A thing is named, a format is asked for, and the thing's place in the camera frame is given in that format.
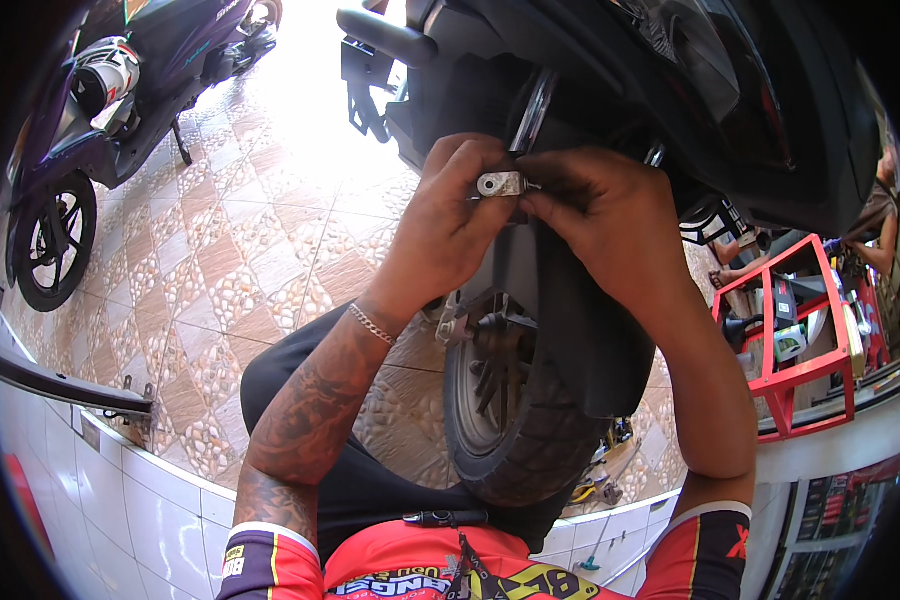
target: scooter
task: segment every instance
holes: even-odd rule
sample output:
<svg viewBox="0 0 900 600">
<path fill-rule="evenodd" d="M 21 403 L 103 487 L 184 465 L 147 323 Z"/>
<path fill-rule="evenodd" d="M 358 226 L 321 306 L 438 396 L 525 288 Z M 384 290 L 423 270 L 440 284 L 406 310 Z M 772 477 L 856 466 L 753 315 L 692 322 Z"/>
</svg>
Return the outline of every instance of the scooter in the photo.
<svg viewBox="0 0 900 600">
<path fill-rule="evenodd" d="M 120 186 L 170 131 L 192 164 L 178 116 L 273 50 L 282 16 L 281 0 L 101 1 L 90 10 L 20 131 L 0 198 L 7 279 L 34 310 L 56 310 L 84 277 L 97 228 L 91 181 Z M 108 26 L 105 36 L 94 23 Z"/>
<path fill-rule="evenodd" d="M 878 99 L 813 2 L 408 0 L 405 26 L 388 4 L 337 12 L 342 78 L 351 123 L 417 172 L 461 132 L 516 156 L 602 146 L 666 172 L 684 239 L 741 246 L 758 226 L 839 236 L 874 184 Z M 395 62 L 407 75 L 380 114 L 370 88 L 393 85 Z M 654 343 L 527 215 L 441 303 L 461 481 L 500 506 L 565 490 L 636 411 Z"/>
</svg>

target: chain bracelet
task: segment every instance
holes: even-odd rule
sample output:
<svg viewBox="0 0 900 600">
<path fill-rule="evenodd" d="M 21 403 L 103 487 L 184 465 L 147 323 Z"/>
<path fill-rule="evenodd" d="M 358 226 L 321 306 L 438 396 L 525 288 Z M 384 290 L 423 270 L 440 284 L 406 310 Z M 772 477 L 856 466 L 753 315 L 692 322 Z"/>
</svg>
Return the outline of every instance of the chain bracelet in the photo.
<svg viewBox="0 0 900 600">
<path fill-rule="evenodd" d="M 373 324 L 373 321 L 371 320 L 371 318 L 368 317 L 364 313 L 364 311 L 360 310 L 360 307 L 358 307 L 356 304 L 350 304 L 350 306 L 347 308 L 347 311 L 349 311 L 349 313 L 351 315 L 356 317 L 357 321 L 360 322 L 360 325 L 364 326 L 370 333 L 377 336 L 384 342 L 387 342 L 391 346 L 396 344 L 396 340 L 394 339 L 394 336 L 387 333 L 386 331 L 384 331 L 377 325 Z"/>
</svg>

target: right hand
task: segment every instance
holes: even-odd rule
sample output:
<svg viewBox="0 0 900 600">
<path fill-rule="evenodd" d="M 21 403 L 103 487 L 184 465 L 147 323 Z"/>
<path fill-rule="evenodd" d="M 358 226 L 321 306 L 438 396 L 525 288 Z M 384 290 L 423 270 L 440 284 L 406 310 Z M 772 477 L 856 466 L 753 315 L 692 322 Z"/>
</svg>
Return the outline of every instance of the right hand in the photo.
<svg viewBox="0 0 900 600">
<path fill-rule="evenodd" d="M 653 318 L 658 299 L 700 295 L 660 169 L 592 147 L 530 154 L 517 167 L 542 186 L 521 208 L 566 240 L 600 288 L 638 320 Z"/>
</svg>

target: pebble pattern tile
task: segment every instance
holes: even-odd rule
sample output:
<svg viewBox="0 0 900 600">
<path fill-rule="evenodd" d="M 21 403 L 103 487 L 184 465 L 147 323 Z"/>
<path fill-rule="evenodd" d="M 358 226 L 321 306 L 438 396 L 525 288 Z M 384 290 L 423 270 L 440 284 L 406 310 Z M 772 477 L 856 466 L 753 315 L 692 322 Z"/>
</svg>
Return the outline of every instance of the pebble pattern tile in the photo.
<svg viewBox="0 0 900 600">
<path fill-rule="evenodd" d="M 349 126 L 340 102 L 311 102 L 283 87 L 288 69 L 302 69 L 300 81 L 312 89 L 346 98 L 346 84 L 334 75 L 340 32 L 332 7 L 324 12 L 322 25 L 308 30 L 285 22 L 280 44 L 253 72 L 208 90 L 181 116 L 192 166 L 168 135 L 123 186 L 94 184 L 96 248 L 80 291 L 63 307 L 36 313 L 18 288 L 8 288 L 3 301 L 41 364 L 104 385 L 122 386 L 132 375 L 139 391 L 152 383 L 150 425 L 114 419 L 113 426 L 231 489 L 249 443 L 240 409 L 244 370 L 282 336 L 360 294 L 420 181 L 393 144 L 381 147 Z M 302 66 L 301 51 L 312 58 Z M 305 122 L 293 109 L 301 101 Z M 712 301 L 707 270 L 715 259 L 706 248 L 685 249 Z M 274 269 L 275 259 L 289 265 L 284 272 Z M 434 326 L 415 318 L 354 425 L 385 465 L 432 488 L 459 482 L 446 454 L 443 369 Z M 622 502 L 670 490 L 686 472 L 659 353 L 633 427 L 634 439 L 615 450 L 621 460 L 607 464 Z M 661 451 L 656 439 L 654 465 L 636 450 L 652 431 L 665 442 Z M 588 503 L 567 514 L 606 506 Z"/>
</svg>

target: red shirt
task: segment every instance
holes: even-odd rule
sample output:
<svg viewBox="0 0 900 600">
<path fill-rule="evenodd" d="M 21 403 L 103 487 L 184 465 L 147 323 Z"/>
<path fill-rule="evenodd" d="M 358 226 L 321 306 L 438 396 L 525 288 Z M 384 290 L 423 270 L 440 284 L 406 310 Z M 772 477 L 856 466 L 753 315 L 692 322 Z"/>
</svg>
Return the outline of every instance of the red shirt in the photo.
<svg viewBox="0 0 900 600">
<path fill-rule="evenodd" d="M 675 519 L 648 556 L 647 580 L 638 598 L 740 595 L 747 558 L 750 509 L 715 502 Z M 476 573 L 461 598 L 612 600 L 623 598 L 558 566 L 527 558 L 527 544 L 489 525 L 461 527 L 498 588 L 484 589 Z M 381 523 L 355 534 L 321 571 L 317 551 L 296 532 L 252 522 L 234 527 L 223 562 L 217 600 L 441 600 L 461 557 L 459 537 L 447 529 L 423 529 L 403 521 Z"/>
</svg>

